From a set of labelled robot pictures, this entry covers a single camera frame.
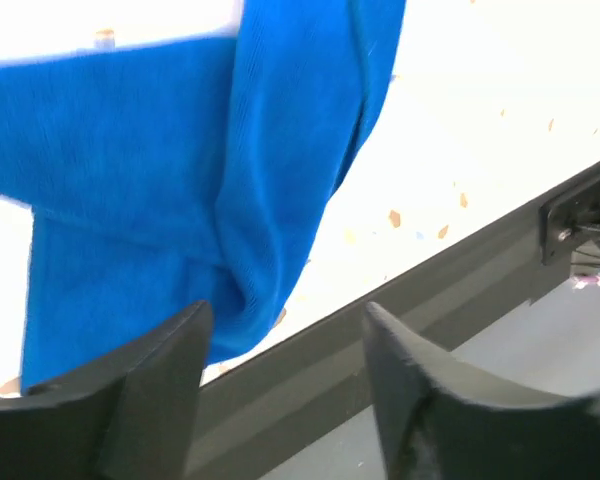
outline towel fold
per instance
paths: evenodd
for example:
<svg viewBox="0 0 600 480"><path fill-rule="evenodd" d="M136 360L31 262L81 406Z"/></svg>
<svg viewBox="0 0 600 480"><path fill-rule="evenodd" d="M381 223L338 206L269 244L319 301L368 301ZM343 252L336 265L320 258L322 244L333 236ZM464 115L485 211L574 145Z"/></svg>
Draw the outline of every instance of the towel fold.
<svg viewBox="0 0 600 480"><path fill-rule="evenodd" d="M237 39L0 68L0 194L32 206L22 387L193 301L253 348L371 132L402 0L247 0Z"/></svg>

